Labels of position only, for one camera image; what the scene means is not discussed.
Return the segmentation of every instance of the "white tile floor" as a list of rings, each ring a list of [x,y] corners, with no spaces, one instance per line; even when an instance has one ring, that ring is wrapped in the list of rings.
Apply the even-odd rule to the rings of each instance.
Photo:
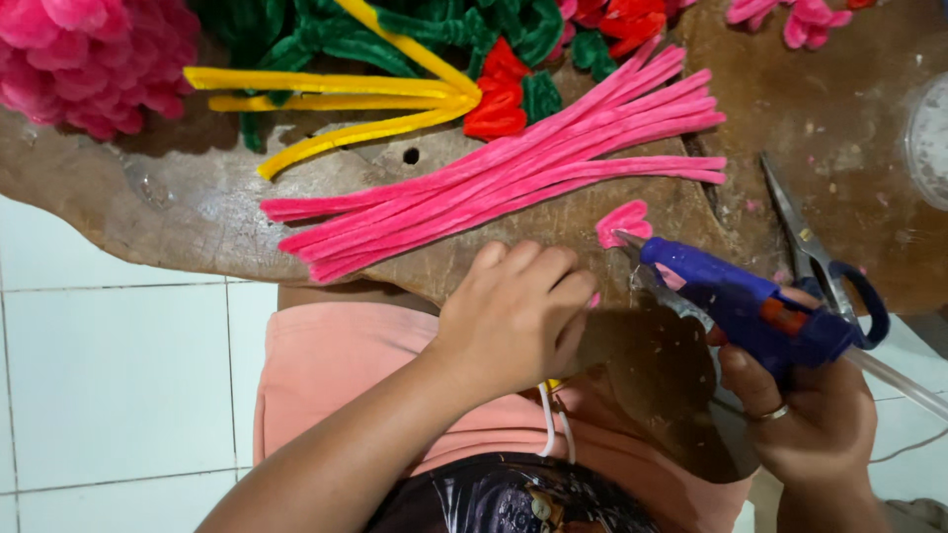
[[[0,196],[0,294],[0,533],[192,531],[251,465],[276,286],[130,265]],[[948,391],[926,348],[902,324],[877,355]],[[876,457],[944,428],[871,386]],[[873,465],[876,492],[948,502],[946,457]]]

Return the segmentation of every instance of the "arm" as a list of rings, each ring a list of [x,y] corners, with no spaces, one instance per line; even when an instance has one ring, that ring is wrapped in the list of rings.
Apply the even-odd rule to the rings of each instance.
[[[462,415],[557,377],[595,290],[566,248],[484,247],[411,363],[267,457],[198,533],[355,532],[405,468]]]
[[[818,305],[805,294],[793,297]],[[710,337],[712,344],[723,340],[720,330]],[[793,391],[781,397],[774,378],[744,350],[726,345],[718,357],[721,384],[740,398],[749,418],[772,413],[784,402],[790,406],[776,420],[748,425],[760,463],[784,484],[780,533],[888,532],[869,485],[875,403],[856,365],[841,358],[816,369],[796,368]]]

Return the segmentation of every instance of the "scissors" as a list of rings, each ring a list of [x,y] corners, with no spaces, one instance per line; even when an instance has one ring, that ring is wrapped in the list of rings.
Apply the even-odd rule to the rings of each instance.
[[[830,258],[819,238],[780,186],[766,152],[760,153],[760,166],[763,167],[767,187],[790,241],[795,276],[793,286],[825,302],[833,313],[855,326],[858,332],[854,342],[856,346],[864,350],[875,348],[888,335],[890,326],[888,312],[879,293],[858,268]],[[863,332],[856,319],[852,302],[843,287],[844,278],[852,283],[872,317],[868,333]]]

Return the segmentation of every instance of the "ring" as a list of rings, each ring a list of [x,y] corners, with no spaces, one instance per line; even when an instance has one ring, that ring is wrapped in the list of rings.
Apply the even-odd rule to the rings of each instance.
[[[789,412],[790,412],[790,406],[787,405],[787,404],[783,404],[783,405],[781,405],[780,407],[778,407],[778,408],[776,409],[776,411],[772,411],[772,412],[770,412],[770,413],[762,414],[761,416],[757,416],[757,417],[754,418],[754,420],[756,420],[756,421],[758,421],[758,422],[764,422],[764,421],[767,421],[767,420],[777,420],[779,417],[781,417],[781,416],[783,416],[784,414],[787,414],[787,413],[789,413]]]

